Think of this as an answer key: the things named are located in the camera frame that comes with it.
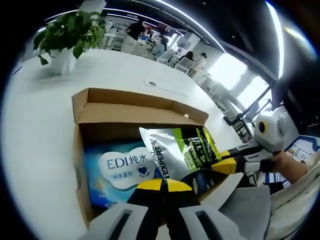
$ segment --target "black ceiling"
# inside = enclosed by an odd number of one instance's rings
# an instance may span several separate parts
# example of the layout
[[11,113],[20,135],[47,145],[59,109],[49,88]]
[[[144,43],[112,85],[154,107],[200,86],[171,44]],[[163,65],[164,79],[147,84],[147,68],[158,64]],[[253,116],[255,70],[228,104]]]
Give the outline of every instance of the black ceiling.
[[[76,9],[82,2],[83,0],[73,0],[57,14]],[[206,39],[212,47],[221,49],[199,26],[156,0],[107,0],[106,2],[106,8],[145,15],[176,29],[188,31],[193,29],[197,35]],[[264,0],[192,0],[188,3],[186,3],[186,0],[164,0],[164,2],[188,14],[222,45],[226,42],[235,46],[257,59],[274,75],[278,75],[278,39],[273,19]],[[224,48],[227,52],[233,52],[228,47],[224,46]]]

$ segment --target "table surface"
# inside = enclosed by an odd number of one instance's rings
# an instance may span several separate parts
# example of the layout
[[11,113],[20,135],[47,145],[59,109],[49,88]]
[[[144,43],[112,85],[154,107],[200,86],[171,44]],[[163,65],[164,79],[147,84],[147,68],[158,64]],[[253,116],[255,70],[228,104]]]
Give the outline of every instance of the table surface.
[[[209,114],[205,126],[219,151],[242,143],[191,78],[158,62],[91,49],[66,75],[51,75],[49,66],[41,66],[37,57],[22,66],[4,96],[3,167],[17,207],[39,239],[73,240],[86,232],[75,194],[71,101],[85,88],[137,92],[190,105]],[[229,176],[204,202],[220,208],[241,177],[242,173]]]

